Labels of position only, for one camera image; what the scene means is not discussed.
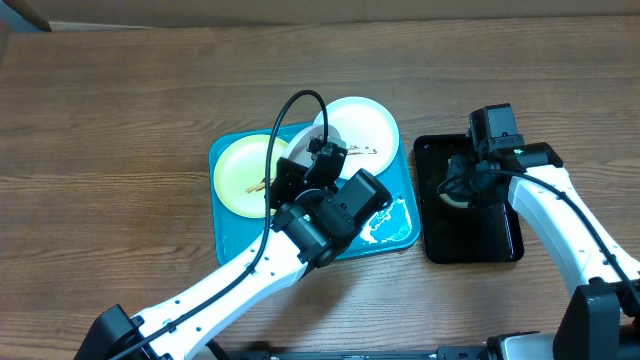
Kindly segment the green and yellow sponge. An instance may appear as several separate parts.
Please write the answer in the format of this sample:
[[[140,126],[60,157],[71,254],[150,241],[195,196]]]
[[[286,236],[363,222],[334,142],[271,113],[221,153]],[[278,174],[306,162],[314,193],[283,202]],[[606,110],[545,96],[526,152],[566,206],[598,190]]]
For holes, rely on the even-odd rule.
[[[467,196],[451,194],[451,193],[442,193],[439,195],[440,199],[454,208],[468,208],[470,199]]]

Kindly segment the yellow-green plate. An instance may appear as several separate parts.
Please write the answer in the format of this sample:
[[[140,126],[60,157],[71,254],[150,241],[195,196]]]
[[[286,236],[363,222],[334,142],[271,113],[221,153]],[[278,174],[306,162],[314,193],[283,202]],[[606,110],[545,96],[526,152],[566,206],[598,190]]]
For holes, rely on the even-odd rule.
[[[232,213],[252,219],[265,216],[265,159],[270,136],[249,135],[232,142],[214,167],[214,190]]]

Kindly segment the white plate with blue rim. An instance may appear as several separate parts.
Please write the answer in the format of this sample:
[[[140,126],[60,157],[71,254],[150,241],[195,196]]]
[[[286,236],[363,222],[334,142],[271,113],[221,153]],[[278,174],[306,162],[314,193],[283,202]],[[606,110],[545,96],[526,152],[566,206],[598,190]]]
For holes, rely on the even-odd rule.
[[[392,163],[400,134],[394,117],[383,105],[350,96],[331,102],[326,109],[329,124],[347,146],[341,179],[351,178],[361,168],[377,176]]]

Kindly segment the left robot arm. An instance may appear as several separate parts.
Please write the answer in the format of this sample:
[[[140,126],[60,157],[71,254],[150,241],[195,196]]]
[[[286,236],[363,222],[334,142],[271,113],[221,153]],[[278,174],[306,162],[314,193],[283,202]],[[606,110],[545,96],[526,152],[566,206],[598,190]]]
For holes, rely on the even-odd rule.
[[[343,141],[313,138],[308,150],[310,167],[278,160],[267,227],[246,250],[134,316],[111,307],[91,325],[77,358],[192,359],[251,307],[341,255],[392,196],[364,169],[336,186],[347,157]]]

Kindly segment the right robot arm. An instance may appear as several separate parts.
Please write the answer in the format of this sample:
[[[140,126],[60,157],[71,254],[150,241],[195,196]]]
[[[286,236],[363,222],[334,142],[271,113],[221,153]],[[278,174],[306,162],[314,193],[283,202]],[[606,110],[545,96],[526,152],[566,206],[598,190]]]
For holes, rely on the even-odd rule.
[[[553,334],[491,337],[484,359],[637,359],[639,262],[583,202],[559,155],[525,142],[508,104],[472,112],[466,163],[452,160],[437,193],[457,208],[507,203],[534,230],[571,295]]]

